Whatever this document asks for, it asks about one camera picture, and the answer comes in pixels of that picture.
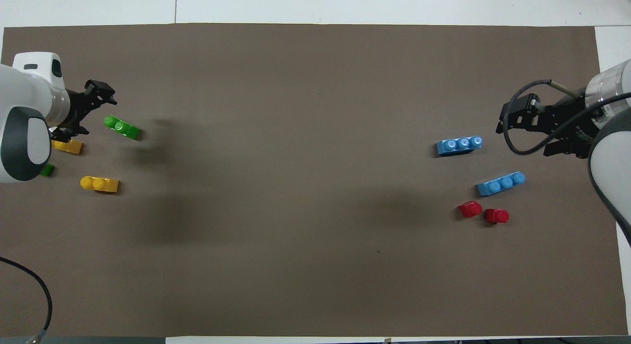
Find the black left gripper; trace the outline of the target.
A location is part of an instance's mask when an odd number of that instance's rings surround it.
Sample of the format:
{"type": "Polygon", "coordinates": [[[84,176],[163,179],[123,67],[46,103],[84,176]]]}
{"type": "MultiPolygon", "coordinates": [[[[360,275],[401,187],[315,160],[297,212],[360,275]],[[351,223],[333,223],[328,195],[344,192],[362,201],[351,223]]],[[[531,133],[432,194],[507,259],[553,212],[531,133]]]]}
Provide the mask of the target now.
{"type": "Polygon", "coordinates": [[[70,109],[63,126],[57,126],[50,132],[50,139],[68,143],[78,135],[88,135],[90,131],[81,125],[88,113],[103,104],[117,105],[114,95],[116,93],[108,83],[97,80],[88,80],[85,83],[85,91],[75,92],[67,89],[70,98],[70,109]]]}

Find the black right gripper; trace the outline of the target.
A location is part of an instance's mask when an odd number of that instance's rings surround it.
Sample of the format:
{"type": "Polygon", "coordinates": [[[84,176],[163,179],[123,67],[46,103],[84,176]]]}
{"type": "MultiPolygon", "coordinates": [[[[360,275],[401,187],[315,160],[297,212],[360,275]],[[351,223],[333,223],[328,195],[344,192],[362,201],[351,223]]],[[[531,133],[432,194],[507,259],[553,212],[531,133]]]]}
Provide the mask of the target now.
{"type": "Polygon", "coordinates": [[[592,142],[600,131],[596,122],[601,117],[601,108],[587,112],[585,97],[574,99],[570,96],[565,96],[557,103],[545,106],[541,114],[539,114],[540,106],[540,99],[536,94],[527,94],[516,99],[514,103],[505,103],[499,115],[495,133],[503,133],[503,118],[508,112],[507,130],[522,129],[527,132],[537,132],[539,129],[547,135],[558,131],[552,142],[545,145],[544,157],[590,153],[592,142]]]}

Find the blue three-stud toy block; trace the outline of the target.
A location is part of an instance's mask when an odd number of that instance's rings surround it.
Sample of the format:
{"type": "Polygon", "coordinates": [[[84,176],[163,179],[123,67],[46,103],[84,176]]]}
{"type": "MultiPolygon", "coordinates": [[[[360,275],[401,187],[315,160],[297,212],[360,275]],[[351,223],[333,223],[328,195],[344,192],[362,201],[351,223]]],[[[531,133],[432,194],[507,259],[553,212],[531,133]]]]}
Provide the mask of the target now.
{"type": "Polygon", "coordinates": [[[482,148],[482,146],[483,138],[480,136],[444,139],[437,142],[436,154],[438,157],[467,154],[482,148]]]}
{"type": "Polygon", "coordinates": [[[516,171],[502,177],[476,184],[476,189],[481,196],[486,197],[501,193],[502,191],[515,187],[516,185],[521,185],[525,182],[525,180],[525,174],[520,171],[516,171]]]}

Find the yellow two-stud toy block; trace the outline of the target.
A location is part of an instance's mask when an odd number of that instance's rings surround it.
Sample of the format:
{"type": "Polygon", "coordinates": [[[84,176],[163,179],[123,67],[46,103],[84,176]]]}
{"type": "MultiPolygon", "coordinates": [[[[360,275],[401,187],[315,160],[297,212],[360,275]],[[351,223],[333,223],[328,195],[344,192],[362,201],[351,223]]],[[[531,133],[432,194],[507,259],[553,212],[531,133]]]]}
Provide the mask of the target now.
{"type": "Polygon", "coordinates": [[[52,140],[51,146],[59,151],[79,155],[83,147],[83,142],[79,140],[71,139],[69,142],[61,142],[58,140],[52,140]]]}
{"type": "Polygon", "coordinates": [[[83,189],[98,191],[101,193],[117,193],[119,189],[119,179],[84,176],[80,180],[83,189]]]}

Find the brown table mat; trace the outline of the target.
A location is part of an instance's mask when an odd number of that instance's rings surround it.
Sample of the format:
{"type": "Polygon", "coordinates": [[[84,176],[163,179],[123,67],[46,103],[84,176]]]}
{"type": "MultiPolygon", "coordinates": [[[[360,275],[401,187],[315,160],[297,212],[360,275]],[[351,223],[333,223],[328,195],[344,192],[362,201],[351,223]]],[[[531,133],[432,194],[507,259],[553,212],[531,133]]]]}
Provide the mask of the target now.
{"type": "Polygon", "coordinates": [[[79,155],[54,149],[50,177],[0,184],[0,256],[49,286],[49,337],[627,334],[617,227],[586,161],[519,157],[495,133],[521,86],[600,71],[591,27],[4,30],[2,63],[29,51],[118,102],[83,120],[79,155]],[[482,148],[437,156],[473,136],[482,148]],[[464,218],[470,200],[483,213],[464,218]]]}

